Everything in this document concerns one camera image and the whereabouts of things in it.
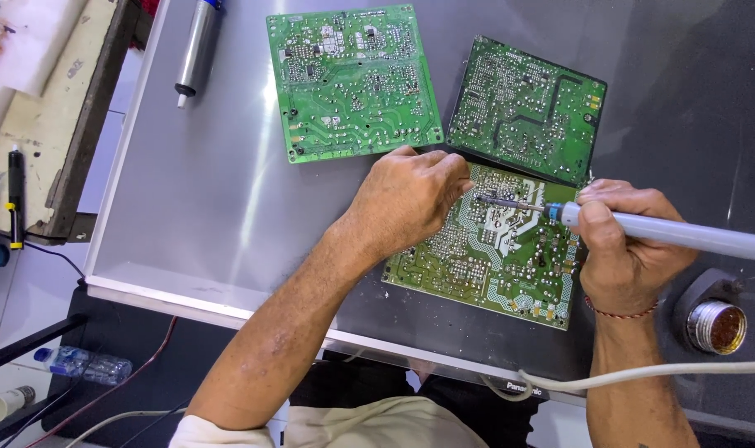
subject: white cup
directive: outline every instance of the white cup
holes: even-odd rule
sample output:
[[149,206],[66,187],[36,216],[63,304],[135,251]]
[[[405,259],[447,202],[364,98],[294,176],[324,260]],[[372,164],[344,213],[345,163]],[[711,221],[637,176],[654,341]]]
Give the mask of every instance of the white cup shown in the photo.
[[7,415],[34,402],[34,389],[30,386],[17,387],[0,394],[0,422]]

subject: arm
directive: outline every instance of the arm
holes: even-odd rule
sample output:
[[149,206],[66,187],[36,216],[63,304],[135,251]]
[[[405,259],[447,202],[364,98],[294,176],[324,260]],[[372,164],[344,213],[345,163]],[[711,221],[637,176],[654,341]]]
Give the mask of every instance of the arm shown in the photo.
[[[649,309],[665,283],[697,256],[691,249],[627,239],[610,209],[683,221],[656,190],[601,179],[580,193],[580,226],[590,249],[580,280],[596,309],[628,316]],[[616,319],[595,314],[591,375],[663,363],[653,314]],[[587,392],[587,425],[596,448],[698,448],[673,392],[658,376],[597,387]]]
[[441,229],[469,188],[466,161],[402,147],[372,167],[352,205],[236,333],[189,404],[225,430],[262,427],[311,367],[347,292],[380,260]]

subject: power supply board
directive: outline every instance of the power supply board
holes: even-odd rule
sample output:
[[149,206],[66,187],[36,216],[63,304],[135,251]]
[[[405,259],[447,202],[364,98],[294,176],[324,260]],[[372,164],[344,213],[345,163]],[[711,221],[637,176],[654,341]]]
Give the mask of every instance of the power supply board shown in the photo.
[[588,180],[607,83],[477,36],[447,143],[572,187]]
[[291,163],[443,143],[412,5],[267,17]]
[[382,280],[527,321],[568,329],[580,240],[532,210],[498,207],[479,195],[567,202],[577,190],[471,164],[474,188],[433,237],[391,257]]

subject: silver desoldering pump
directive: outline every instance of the silver desoldering pump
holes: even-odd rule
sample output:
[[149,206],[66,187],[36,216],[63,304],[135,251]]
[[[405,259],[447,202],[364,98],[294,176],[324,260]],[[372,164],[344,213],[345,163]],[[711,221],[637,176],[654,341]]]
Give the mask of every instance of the silver desoldering pump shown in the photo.
[[183,109],[186,99],[197,93],[196,83],[201,74],[203,52],[209,46],[214,26],[214,17],[222,7],[222,0],[197,0],[192,27],[189,29],[189,42],[184,53],[184,62],[175,85],[178,92],[178,108]]
[[[477,196],[477,199],[502,207],[539,211],[544,217],[562,222],[566,226],[579,225],[581,207],[574,202],[564,204],[553,202],[545,206],[536,206],[523,200],[509,201],[487,196]],[[636,214],[614,212],[612,215],[630,237],[652,239],[705,252],[755,260],[755,235],[753,234],[648,218]]]

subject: bottle cap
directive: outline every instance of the bottle cap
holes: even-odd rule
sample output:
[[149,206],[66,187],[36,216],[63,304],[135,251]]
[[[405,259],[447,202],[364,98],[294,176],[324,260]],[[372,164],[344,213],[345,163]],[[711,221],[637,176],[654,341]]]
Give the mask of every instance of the bottle cap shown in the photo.
[[45,361],[51,356],[51,352],[53,350],[51,348],[41,348],[34,352],[34,360],[35,361]]

